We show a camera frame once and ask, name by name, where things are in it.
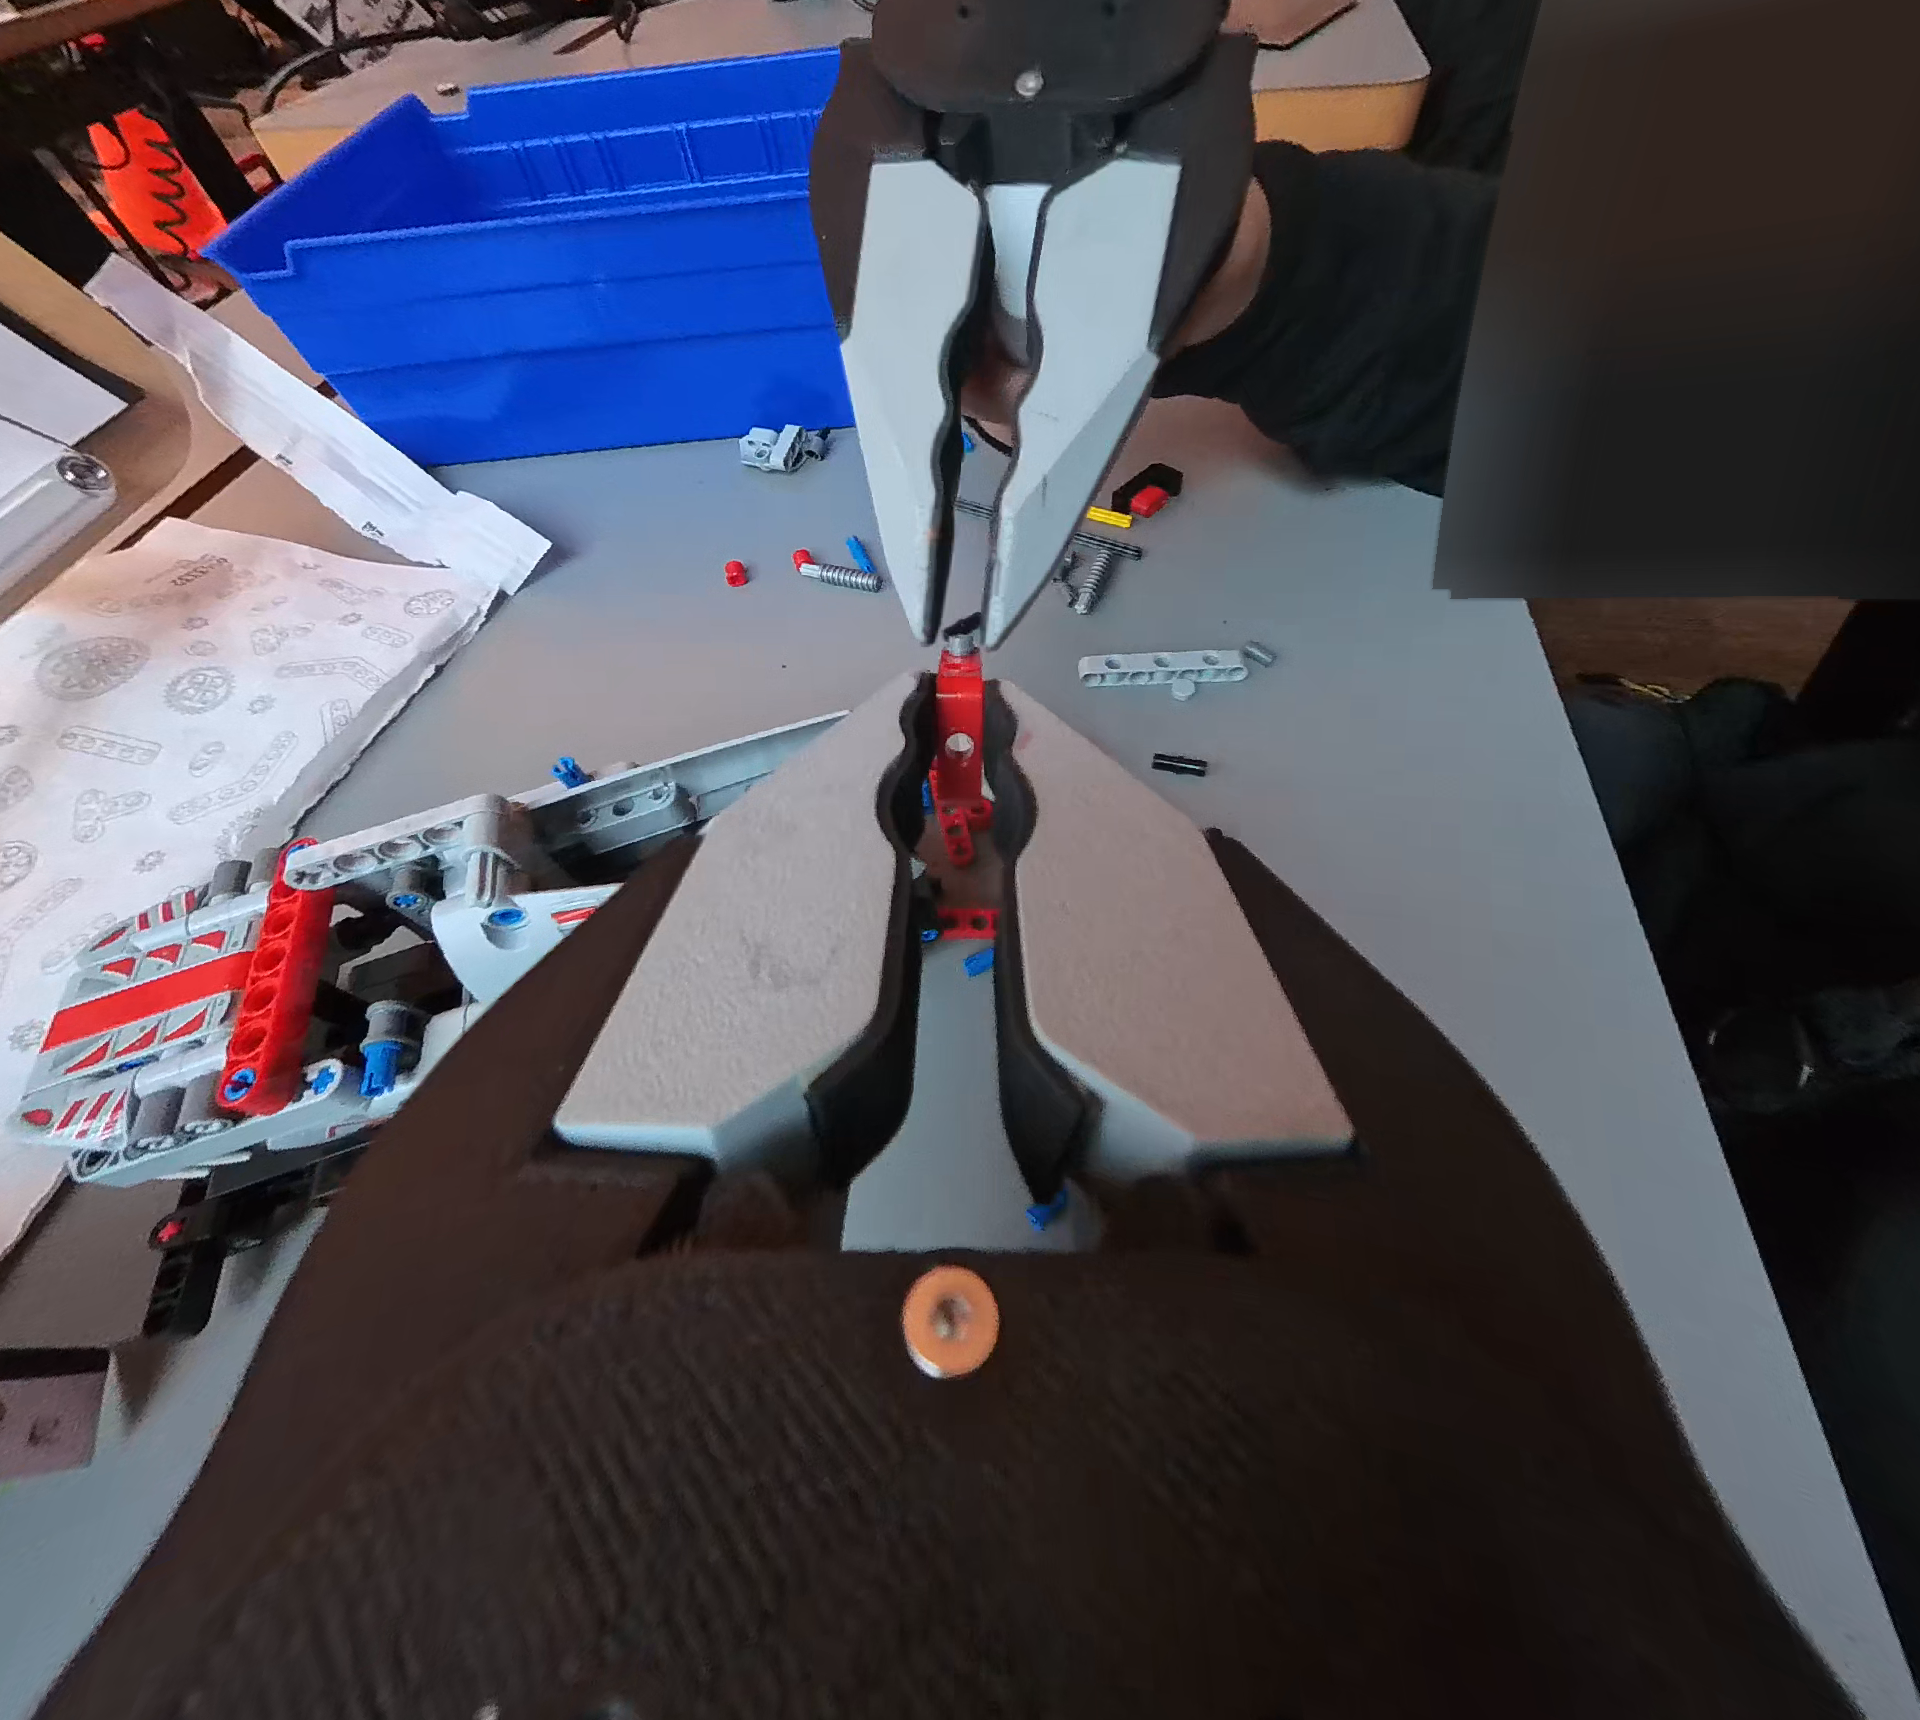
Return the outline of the person's right hand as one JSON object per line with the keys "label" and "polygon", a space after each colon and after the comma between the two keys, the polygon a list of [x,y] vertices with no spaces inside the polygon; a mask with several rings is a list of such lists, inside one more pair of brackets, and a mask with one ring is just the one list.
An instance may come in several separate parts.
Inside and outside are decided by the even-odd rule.
{"label": "person's right hand", "polygon": [[960,389],[962,412],[978,422],[1009,428],[1020,412],[1034,373],[1014,359],[993,316],[986,316],[969,340],[969,366]]}

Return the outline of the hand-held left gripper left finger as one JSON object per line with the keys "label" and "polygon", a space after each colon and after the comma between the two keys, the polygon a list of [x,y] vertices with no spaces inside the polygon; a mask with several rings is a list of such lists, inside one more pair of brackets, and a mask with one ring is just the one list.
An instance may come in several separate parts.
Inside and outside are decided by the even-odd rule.
{"label": "hand-held left gripper left finger", "polygon": [[711,820],[555,1137],[852,1186],[911,1106],[923,776],[913,669]]}

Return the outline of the grey red lego vehicle model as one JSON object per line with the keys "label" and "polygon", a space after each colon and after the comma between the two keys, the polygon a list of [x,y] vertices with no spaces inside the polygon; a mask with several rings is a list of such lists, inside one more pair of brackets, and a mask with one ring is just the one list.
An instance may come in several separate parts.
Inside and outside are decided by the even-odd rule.
{"label": "grey red lego vehicle model", "polygon": [[324,1205],[440,1060],[636,869],[794,759],[837,715],[468,796],[228,862],[86,941],[18,1123],[81,1214],[172,1188],[146,1237],[140,1328],[188,1339],[235,1253]]}

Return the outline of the wooden display board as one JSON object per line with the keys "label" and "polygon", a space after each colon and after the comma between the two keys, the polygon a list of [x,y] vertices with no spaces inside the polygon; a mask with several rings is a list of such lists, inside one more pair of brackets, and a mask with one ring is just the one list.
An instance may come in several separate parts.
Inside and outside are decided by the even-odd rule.
{"label": "wooden display board", "polygon": [[188,373],[174,359],[28,249],[12,242],[2,247],[2,323],[21,333],[33,328],[42,344],[140,389],[139,403],[98,440],[98,454],[117,482],[117,512],[72,571],[91,556],[132,545],[172,514],[195,512],[231,477],[228,463],[244,449],[202,407]]}

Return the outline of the grey lego beam with stud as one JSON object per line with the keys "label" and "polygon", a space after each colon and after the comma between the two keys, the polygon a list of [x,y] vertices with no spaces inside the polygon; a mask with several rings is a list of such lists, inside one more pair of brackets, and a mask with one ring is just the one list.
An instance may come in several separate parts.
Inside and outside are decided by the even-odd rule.
{"label": "grey lego beam with stud", "polygon": [[1167,692],[1188,701],[1202,689],[1242,683],[1249,662],[1242,652],[1107,652],[1077,662],[1079,683],[1092,692]]}

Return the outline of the white holder rail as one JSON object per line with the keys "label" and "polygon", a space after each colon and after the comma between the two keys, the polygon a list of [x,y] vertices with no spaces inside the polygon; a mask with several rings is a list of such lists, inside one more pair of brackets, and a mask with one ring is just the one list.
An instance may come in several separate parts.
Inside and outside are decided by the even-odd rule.
{"label": "white holder rail", "polygon": [[109,526],[119,489],[98,454],[109,412],[77,440],[2,417],[2,617],[32,605]]}

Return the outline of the blue plastic bin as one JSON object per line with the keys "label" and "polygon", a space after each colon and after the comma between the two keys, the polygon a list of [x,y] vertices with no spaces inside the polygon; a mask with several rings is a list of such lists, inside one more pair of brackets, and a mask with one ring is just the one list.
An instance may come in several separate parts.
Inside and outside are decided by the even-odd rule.
{"label": "blue plastic bin", "polygon": [[808,158],[839,53],[415,97],[209,246],[424,466],[852,428]]}

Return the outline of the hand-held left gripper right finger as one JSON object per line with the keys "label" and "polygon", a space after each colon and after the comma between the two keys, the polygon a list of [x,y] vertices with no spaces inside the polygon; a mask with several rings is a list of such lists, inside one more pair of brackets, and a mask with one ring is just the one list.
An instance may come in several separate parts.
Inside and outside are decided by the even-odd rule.
{"label": "hand-held left gripper right finger", "polygon": [[986,683],[1004,1132],[1028,1191],[1349,1149],[1354,1125],[1209,839]]}

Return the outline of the red lego assembly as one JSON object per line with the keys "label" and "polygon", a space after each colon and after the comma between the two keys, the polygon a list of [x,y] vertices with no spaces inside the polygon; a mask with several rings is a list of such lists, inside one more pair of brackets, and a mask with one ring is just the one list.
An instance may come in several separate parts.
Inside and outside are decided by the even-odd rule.
{"label": "red lego assembly", "polygon": [[955,869],[972,866],[976,836],[992,825],[981,754],[983,685],[978,629],[951,629],[936,673],[936,747],[927,769],[927,806]]}

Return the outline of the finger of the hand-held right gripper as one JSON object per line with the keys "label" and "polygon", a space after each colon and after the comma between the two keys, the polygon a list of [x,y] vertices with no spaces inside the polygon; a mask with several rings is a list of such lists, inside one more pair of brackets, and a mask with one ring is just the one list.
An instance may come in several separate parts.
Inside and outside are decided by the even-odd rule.
{"label": "finger of the hand-held right gripper", "polygon": [[937,638],[948,599],[960,347],[983,221],[981,197],[936,161],[873,167],[841,354],[881,554],[922,645]]}
{"label": "finger of the hand-held right gripper", "polygon": [[985,643],[995,652],[1053,580],[1158,366],[1153,324],[1179,167],[1116,158],[1056,191],[986,191],[999,328],[1023,331],[1028,382],[997,498]]}

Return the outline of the person's right forearm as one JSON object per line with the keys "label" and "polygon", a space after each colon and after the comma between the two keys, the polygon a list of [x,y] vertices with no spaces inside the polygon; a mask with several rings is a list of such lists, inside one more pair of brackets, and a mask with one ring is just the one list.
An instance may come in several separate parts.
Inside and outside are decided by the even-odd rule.
{"label": "person's right forearm", "polygon": [[1319,480],[1442,496],[1500,193],[1400,153],[1260,144],[1155,398],[1233,407]]}

